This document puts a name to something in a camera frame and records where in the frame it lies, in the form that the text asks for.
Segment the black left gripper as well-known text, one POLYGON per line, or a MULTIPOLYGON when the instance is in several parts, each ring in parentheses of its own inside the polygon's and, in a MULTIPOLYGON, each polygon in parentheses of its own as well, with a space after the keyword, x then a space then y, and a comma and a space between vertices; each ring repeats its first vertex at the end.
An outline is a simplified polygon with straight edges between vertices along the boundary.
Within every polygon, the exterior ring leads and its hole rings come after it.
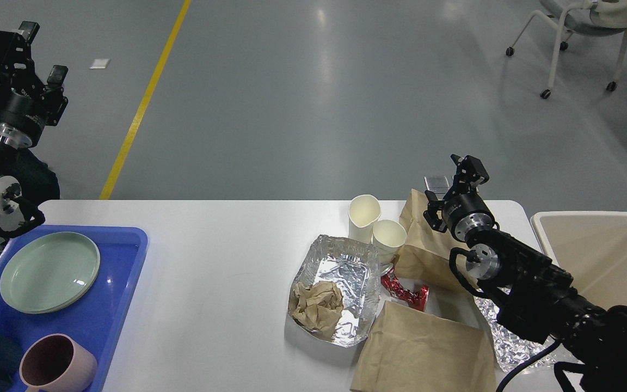
POLYGON ((56 126, 68 104, 67 66, 54 65, 42 84, 35 72, 32 42, 39 29, 38 23, 23 21, 17 30, 0 30, 0 143, 15 149, 36 147, 44 128, 56 126))

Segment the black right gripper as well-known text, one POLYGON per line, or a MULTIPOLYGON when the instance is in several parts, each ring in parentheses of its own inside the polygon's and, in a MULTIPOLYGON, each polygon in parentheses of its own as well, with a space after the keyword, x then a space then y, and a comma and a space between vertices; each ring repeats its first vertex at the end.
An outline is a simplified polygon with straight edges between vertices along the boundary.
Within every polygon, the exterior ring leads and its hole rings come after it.
POLYGON ((426 189, 428 203, 423 216, 434 231, 449 231, 456 241, 468 243, 478 231, 496 227, 492 212, 477 193, 478 186, 488 182, 490 176, 478 158, 451 154, 451 159, 456 173, 450 198, 438 198, 436 193, 426 189))

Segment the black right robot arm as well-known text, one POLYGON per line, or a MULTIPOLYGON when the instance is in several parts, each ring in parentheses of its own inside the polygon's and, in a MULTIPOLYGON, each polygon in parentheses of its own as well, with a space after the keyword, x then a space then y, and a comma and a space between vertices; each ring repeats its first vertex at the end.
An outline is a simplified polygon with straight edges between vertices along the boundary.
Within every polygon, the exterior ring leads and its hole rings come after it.
POLYGON ((554 340, 510 371, 497 390, 563 346, 577 362, 554 364, 562 390, 574 389, 567 373, 578 373, 584 391, 627 391, 627 306, 605 310, 592 304, 572 286, 570 273, 502 231, 478 193, 489 180, 480 159, 455 154, 451 159, 456 166, 451 187, 443 198, 425 191, 423 214, 431 229, 467 245, 451 249, 451 273, 468 293, 493 301, 499 308, 497 323, 510 332, 540 344, 554 340))

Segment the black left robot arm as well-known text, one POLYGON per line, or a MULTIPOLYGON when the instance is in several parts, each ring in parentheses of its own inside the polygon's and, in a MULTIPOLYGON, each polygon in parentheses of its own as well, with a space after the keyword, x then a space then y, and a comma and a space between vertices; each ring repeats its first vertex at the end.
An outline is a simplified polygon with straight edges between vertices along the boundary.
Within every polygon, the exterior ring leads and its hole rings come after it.
POLYGON ((35 71, 32 43, 40 26, 24 21, 0 30, 0 238, 42 225, 40 204, 59 199, 54 172, 30 151, 45 127, 57 126, 68 105, 65 65, 54 65, 46 81, 35 71))

